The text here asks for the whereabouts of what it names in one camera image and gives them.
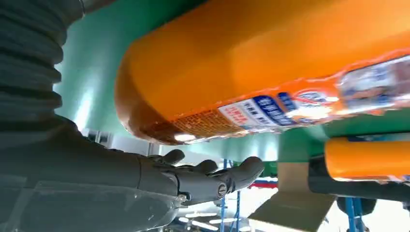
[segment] joint screw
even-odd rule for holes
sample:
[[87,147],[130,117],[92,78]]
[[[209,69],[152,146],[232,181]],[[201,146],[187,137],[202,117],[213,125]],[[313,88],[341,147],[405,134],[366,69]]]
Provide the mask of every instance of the joint screw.
[[176,197],[176,201],[178,201],[178,202],[180,202],[180,203],[186,202],[187,200],[188,200],[188,198],[187,198],[187,196],[184,195],[184,194],[179,194],[179,195]]
[[226,184],[221,183],[218,187],[218,197],[222,198],[223,196],[226,195],[227,187]]

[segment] gray robotic arm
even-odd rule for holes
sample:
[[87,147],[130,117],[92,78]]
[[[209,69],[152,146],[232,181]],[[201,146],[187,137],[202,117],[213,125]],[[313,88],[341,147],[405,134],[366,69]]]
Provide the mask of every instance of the gray robotic arm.
[[112,0],[0,0],[0,231],[136,232],[182,205],[218,200],[262,172],[258,158],[213,173],[183,157],[108,150],[66,118],[53,84],[67,27]]

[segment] green surface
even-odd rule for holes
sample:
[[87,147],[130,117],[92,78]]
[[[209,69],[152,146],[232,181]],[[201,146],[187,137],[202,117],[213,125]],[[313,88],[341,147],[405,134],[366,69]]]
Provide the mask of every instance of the green surface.
[[[201,0],[119,0],[86,16],[69,30],[64,61],[58,65],[63,83],[56,91],[64,106],[58,113],[81,128],[127,134],[114,109],[114,81],[128,45]],[[181,146],[183,150],[242,161],[248,156],[280,162],[305,162],[323,153],[329,137],[410,131],[410,110],[385,116],[358,116],[322,126],[296,128],[281,135],[264,133]],[[268,173],[276,172],[268,163]]]
[[74,23],[57,66],[63,99],[57,113],[80,128],[128,134],[114,108],[114,82],[129,44],[203,0],[118,0]]

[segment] blue metal rack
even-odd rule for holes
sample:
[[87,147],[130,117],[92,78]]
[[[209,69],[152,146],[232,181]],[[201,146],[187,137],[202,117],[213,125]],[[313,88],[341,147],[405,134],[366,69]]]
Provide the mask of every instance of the blue metal rack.
[[360,198],[346,198],[346,212],[349,217],[350,232],[364,232],[362,221],[362,202]]

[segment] orange plastic bottle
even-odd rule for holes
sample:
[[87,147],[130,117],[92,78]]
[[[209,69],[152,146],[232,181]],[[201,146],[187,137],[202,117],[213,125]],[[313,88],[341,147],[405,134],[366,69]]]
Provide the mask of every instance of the orange plastic bottle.
[[118,116],[138,137],[189,144],[407,106],[408,9],[408,0],[210,0],[131,44]]

